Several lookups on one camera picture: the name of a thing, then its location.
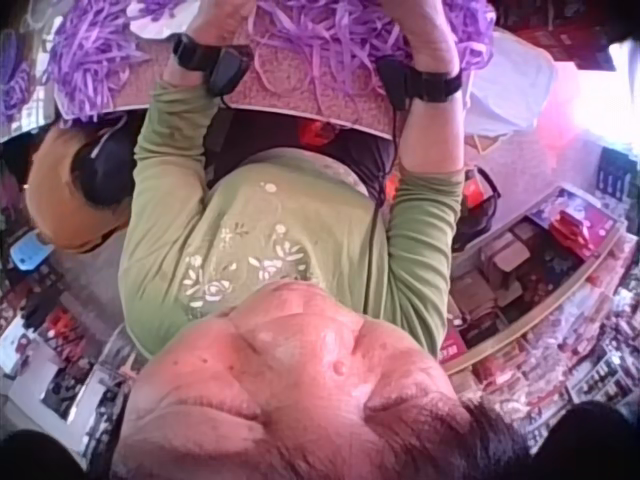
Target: green long-sleeve shirt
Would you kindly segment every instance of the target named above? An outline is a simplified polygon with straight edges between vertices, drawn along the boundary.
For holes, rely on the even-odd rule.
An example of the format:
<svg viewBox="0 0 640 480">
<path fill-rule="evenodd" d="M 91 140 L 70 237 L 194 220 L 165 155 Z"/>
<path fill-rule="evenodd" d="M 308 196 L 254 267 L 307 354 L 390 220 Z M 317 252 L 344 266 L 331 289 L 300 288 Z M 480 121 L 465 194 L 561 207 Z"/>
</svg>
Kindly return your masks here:
<svg viewBox="0 0 640 480">
<path fill-rule="evenodd" d="M 386 230 L 373 222 L 368 197 L 295 150 L 265 155 L 208 191 L 203 137 L 217 108 L 201 87 L 161 83 L 138 140 L 119 279 L 138 347 L 155 355 L 190 321 L 237 305 L 269 281 L 294 278 L 400 326 L 435 354 L 462 175 L 404 172 Z"/>
</svg>

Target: wristwatch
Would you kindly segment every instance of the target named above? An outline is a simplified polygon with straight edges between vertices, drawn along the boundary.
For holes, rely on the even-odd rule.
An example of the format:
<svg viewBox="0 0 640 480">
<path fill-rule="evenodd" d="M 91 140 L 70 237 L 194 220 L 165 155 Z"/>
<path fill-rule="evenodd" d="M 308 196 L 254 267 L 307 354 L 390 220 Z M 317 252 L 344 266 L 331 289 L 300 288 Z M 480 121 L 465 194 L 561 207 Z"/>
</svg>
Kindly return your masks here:
<svg viewBox="0 0 640 480">
<path fill-rule="evenodd" d="M 203 72 L 207 92 L 216 98 L 233 93 L 253 62 L 248 45 L 201 45 L 186 33 L 173 44 L 173 56 L 185 70 Z"/>
<path fill-rule="evenodd" d="M 395 57 L 382 57 L 376 70 L 395 110 L 409 108 L 418 98 L 427 103 L 446 103 L 462 89 L 462 71 L 451 77 L 446 73 L 425 73 Z"/>
</svg>

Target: cable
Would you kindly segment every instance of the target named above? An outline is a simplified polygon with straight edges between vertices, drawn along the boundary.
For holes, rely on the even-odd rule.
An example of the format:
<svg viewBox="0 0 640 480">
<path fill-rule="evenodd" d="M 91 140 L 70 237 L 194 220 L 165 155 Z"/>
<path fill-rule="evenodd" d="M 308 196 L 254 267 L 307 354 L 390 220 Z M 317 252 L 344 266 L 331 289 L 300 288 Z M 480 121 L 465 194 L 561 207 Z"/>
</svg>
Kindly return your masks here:
<svg viewBox="0 0 640 480">
<path fill-rule="evenodd" d="M 231 107 L 229 106 L 229 104 L 227 103 L 227 101 L 224 99 L 224 97 L 220 97 L 220 102 L 222 103 L 222 105 L 225 108 L 228 108 L 229 110 L 231 110 Z"/>
<path fill-rule="evenodd" d="M 371 270 L 373 269 L 373 247 L 376 239 L 376 230 L 378 229 L 378 220 L 380 218 L 380 209 L 384 206 L 386 202 L 386 181 L 391 175 L 393 171 L 393 166 L 398 160 L 399 153 L 399 145 L 398 145 L 398 112 L 393 109 L 393 132 L 392 132 L 392 141 L 393 141 L 393 155 L 391 156 L 391 161 L 389 162 L 389 166 L 382 165 L 382 168 L 378 169 L 378 192 L 377 197 L 375 199 L 375 208 L 373 209 L 373 218 L 371 219 L 371 233 L 369 234 L 369 253 L 367 258 L 367 277 L 365 282 L 365 290 L 364 290 L 364 305 L 362 306 L 362 313 L 367 312 L 367 306 L 369 305 L 369 284 L 371 283 Z"/>
</svg>

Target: pink mat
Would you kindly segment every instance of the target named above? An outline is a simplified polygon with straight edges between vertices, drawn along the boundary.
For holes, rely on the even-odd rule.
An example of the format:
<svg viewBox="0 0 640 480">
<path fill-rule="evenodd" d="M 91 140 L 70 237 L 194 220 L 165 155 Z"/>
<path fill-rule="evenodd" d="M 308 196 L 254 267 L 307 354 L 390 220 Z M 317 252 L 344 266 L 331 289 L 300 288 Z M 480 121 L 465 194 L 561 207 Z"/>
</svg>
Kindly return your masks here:
<svg viewBox="0 0 640 480">
<path fill-rule="evenodd" d="M 242 41 L 247 34 L 243 33 L 239 38 Z M 254 67 L 234 94 L 226 99 L 231 106 L 328 120 L 391 138 L 392 110 L 384 95 L 376 91 L 365 95 L 346 95 L 327 86 L 333 83 L 327 64 L 321 65 L 319 83 L 322 85 L 316 94 L 312 86 L 302 88 L 310 72 L 304 57 L 273 47 L 253 47 L 264 78 L 278 93 L 265 86 Z M 117 109 L 148 106 L 153 85 L 169 59 L 171 42 L 141 39 L 140 48 L 151 56 L 151 61 L 132 68 L 129 81 L 116 98 Z M 365 71 L 357 75 L 353 90 L 364 91 L 370 82 L 368 76 Z"/>
</svg>

